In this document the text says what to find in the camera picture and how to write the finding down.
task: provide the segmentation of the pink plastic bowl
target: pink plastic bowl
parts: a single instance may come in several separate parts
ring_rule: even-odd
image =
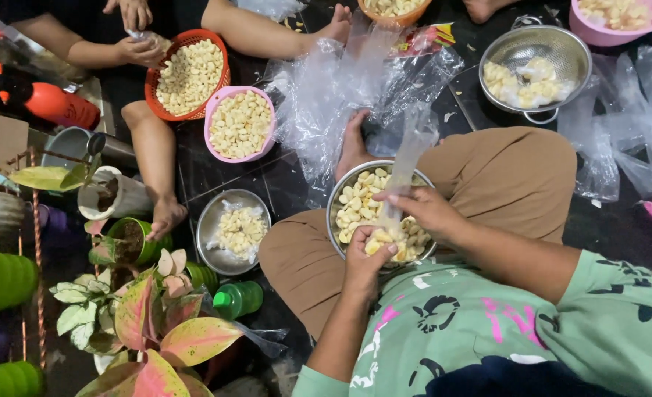
[[[650,5],[650,9],[652,9],[652,0],[646,0],[644,3]],[[581,10],[578,9],[578,0],[571,1],[569,25],[571,31],[585,41],[586,44],[599,47],[625,44],[652,32],[652,26],[639,31],[613,31],[612,29],[593,25],[581,14]]]
[[[269,133],[267,134],[267,136],[264,137],[264,144],[262,145],[262,149],[259,152],[252,153],[251,155],[245,156],[244,158],[225,158],[221,156],[220,153],[215,151],[215,149],[213,149],[213,145],[209,140],[211,138],[210,128],[211,125],[213,124],[213,113],[215,113],[216,107],[218,107],[218,105],[221,103],[221,101],[224,98],[234,97],[235,95],[238,94],[245,94],[248,91],[252,91],[256,94],[261,95],[265,100],[267,100],[267,103],[269,104],[269,110],[272,113],[272,122],[269,124]],[[272,134],[274,133],[274,126],[277,123],[275,120],[276,118],[277,117],[274,114],[274,105],[272,104],[272,101],[269,100],[267,94],[265,94],[263,90],[260,90],[260,88],[249,87],[249,86],[223,87],[220,90],[216,91],[215,94],[213,94],[211,99],[209,99],[206,104],[206,124],[204,128],[204,137],[206,138],[206,146],[208,146],[208,150],[211,151],[211,154],[220,161],[237,163],[237,162],[250,162],[250,161],[258,160],[260,158],[263,158],[264,155],[266,155],[268,151],[272,149],[272,146],[274,146],[274,140],[272,139]]]

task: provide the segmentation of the foot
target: foot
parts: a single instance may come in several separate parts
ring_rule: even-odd
[[[473,22],[483,23],[490,19],[497,10],[517,1],[519,0],[463,0],[463,3]]]
[[[331,23],[320,31],[314,33],[314,40],[321,38],[334,39],[345,44],[348,41],[348,35],[350,34],[350,18],[352,16],[353,13],[350,12],[349,7],[343,7],[342,5],[337,4]]]
[[[374,155],[367,152],[366,143],[360,133],[360,125],[368,114],[370,114],[369,110],[360,110],[350,118],[346,126],[346,132],[343,134],[341,160],[336,166],[336,181],[341,180],[351,169],[376,159]]]
[[[188,215],[186,207],[176,201],[176,198],[162,200],[154,205],[154,221],[152,231],[147,235],[147,241],[162,239],[167,233],[184,221]]]

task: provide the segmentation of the metal bowl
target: metal bowl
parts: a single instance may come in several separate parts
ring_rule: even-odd
[[[244,189],[231,189],[218,194],[206,205],[203,212],[201,212],[201,217],[198,219],[198,226],[196,227],[196,247],[198,247],[198,253],[201,259],[203,259],[203,262],[215,270],[216,273],[222,275],[243,274],[257,264],[257,259],[254,260],[254,263],[250,263],[249,261],[235,258],[234,255],[231,255],[225,249],[206,248],[206,243],[218,231],[218,223],[220,222],[221,215],[225,212],[223,200],[231,204],[242,203],[246,207],[261,207],[262,217],[267,223],[267,230],[272,225],[272,219],[264,201],[257,194]]]
[[[524,109],[511,106],[493,96],[483,80],[482,68],[487,62],[509,68],[513,73],[517,67],[525,66],[533,57],[549,60],[554,65],[558,80],[575,81],[576,88],[561,102],[551,103],[537,109]],[[496,107],[510,113],[524,114],[525,118],[535,124],[546,124],[555,120],[559,107],[571,102],[586,86],[593,70],[591,50],[575,34],[556,26],[539,25],[525,26],[509,31],[498,37],[482,54],[478,67],[478,78],[482,91]],[[549,120],[540,122],[532,119],[529,114],[554,110]]]
[[[341,229],[338,227],[338,225],[336,225],[336,214],[338,214],[338,211],[343,208],[343,204],[338,201],[338,196],[342,194],[344,187],[353,186],[356,184],[357,175],[361,172],[374,172],[376,168],[382,168],[385,171],[392,173],[393,164],[394,161],[392,160],[374,160],[359,165],[345,174],[345,176],[343,176],[341,180],[338,181],[336,187],[333,189],[333,192],[331,192],[331,196],[328,199],[328,207],[326,208],[326,223],[329,225],[328,237],[331,239],[333,247],[336,249],[336,251],[338,251],[338,254],[341,256],[341,258],[346,258],[346,248],[348,248],[348,244],[344,244],[336,238],[336,236],[338,236],[338,234],[341,232]],[[424,175],[418,169],[414,170],[412,185],[428,185],[434,187],[434,184],[431,183],[429,178],[427,178],[426,175]],[[429,240],[426,247],[424,248],[424,252],[417,257],[417,260],[430,257],[434,251],[436,251],[436,243],[434,240]]]

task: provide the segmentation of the green plant pot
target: green plant pot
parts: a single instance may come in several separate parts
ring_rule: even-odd
[[[34,262],[0,253],[0,310],[31,299],[38,283],[39,274]]]
[[[171,233],[167,233],[166,236],[164,236],[162,239],[159,241],[152,241],[148,242],[145,240],[147,235],[152,231],[152,224],[145,222],[145,221],[140,221],[134,218],[123,218],[120,219],[119,221],[115,222],[115,224],[108,230],[108,236],[112,238],[117,238],[115,236],[115,233],[125,224],[130,223],[130,222],[137,222],[139,227],[142,228],[142,251],[139,253],[139,257],[137,257],[135,264],[137,265],[142,265],[147,262],[153,263],[159,260],[159,257],[161,257],[161,249],[166,248],[169,251],[171,251],[171,248],[173,247],[173,240],[171,239]]]
[[[43,395],[43,375],[26,362],[0,364],[0,397],[37,397]]]
[[[208,292],[211,295],[215,295],[215,292],[218,290],[218,275],[211,268],[187,261],[186,270],[189,272],[191,285],[194,288],[198,288],[200,284],[206,284]]]

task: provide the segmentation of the orange bottle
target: orange bottle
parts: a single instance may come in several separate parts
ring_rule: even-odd
[[[100,109],[78,95],[53,84],[30,83],[15,76],[13,71],[4,74],[1,64],[0,75],[4,82],[4,90],[0,91],[4,104],[11,100],[23,103],[36,116],[64,127],[77,126],[92,131],[101,121]]]

